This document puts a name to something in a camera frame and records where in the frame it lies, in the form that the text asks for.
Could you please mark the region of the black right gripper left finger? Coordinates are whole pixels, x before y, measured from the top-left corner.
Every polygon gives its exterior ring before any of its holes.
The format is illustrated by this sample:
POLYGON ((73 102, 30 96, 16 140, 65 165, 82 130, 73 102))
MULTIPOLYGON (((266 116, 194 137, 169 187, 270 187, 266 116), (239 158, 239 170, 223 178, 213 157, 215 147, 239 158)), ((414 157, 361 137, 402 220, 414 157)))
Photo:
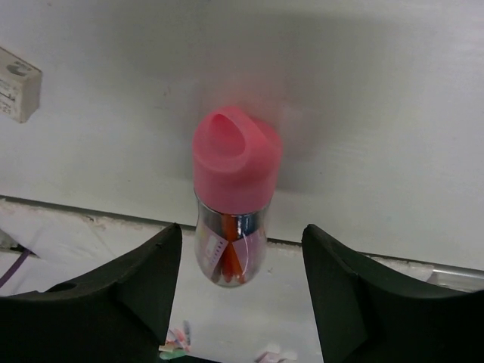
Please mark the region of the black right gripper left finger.
POLYGON ((182 254, 173 223, 45 292, 1 299, 3 362, 159 362, 182 254))

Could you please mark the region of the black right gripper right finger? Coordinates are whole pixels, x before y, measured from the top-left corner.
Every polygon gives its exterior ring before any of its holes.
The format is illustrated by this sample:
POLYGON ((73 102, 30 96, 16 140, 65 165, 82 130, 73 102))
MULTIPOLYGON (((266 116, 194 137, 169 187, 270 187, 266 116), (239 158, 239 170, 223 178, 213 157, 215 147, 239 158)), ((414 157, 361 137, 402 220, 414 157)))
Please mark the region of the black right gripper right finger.
POLYGON ((419 281, 316 225, 302 255, 325 362, 481 362, 483 292, 419 281))

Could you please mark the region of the pink capped clear tube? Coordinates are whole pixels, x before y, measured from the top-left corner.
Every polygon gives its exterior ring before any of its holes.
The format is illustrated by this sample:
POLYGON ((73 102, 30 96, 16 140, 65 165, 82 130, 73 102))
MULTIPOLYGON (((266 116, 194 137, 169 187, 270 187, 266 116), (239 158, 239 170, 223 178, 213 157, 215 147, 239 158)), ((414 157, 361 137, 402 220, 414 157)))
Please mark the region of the pink capped clear tube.
POLYGON ((262 267, 282 150, 269 124, 235 106, 214 110, 194 133, 195 256, 220 287, 240 287, 262 267))

